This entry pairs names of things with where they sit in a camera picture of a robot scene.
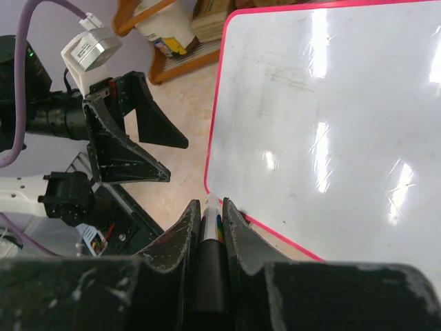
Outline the white black marker pen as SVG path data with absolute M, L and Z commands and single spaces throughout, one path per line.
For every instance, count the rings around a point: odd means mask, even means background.
M 218 314 L 230 311 L 229 267 L 221 204 L 211 194 L 205 200 L 200 223 L 191 284 L 191 309 Z

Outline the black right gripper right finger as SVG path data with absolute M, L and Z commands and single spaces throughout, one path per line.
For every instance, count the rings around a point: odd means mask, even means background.
M 290 262 L 246 222 L 234 202 L 223 199 L 223 231 L 237 330 L 272 330 L 264 265 Z

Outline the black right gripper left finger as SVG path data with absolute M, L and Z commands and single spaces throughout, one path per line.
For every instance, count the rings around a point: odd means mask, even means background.
M 179 220 L 139 252 L 143 264 L 134 290 L 136 330 L 181 328 L 200 222 L 201 203 L 191 200 Z

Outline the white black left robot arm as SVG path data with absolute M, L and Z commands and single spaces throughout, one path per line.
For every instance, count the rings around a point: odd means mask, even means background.
M 168 182 L 170 171 L 142 143 L 186 148 L 184 134 L 159 108 L 145 75 L 105 77 L 87 93 L 51 91 L 52 81 L 32 48 L 25 58 L 24 118 L 31 134 L 86 141 L 92 172 L 52 172 L 1 179 L 1 211 L 61 219 L 103 229 L 123 219 L 116 202 L 95 193 L 95 183 Z

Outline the pink framed whiteboard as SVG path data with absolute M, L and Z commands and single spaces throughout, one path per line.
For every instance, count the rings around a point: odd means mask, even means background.
M 318 261 L 440 286 L 440 2 L 236 10 L 205 189 Z

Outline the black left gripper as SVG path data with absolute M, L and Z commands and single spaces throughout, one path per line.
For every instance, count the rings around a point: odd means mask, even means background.
M 99 183 L 168 182 L 171 172 L 118 127 L 135 111 L 139 141 L 186 149 L 189 141 L 154 101 L 145 74 L 131 71 L 88 88 L 82 102 L 92 176 Z

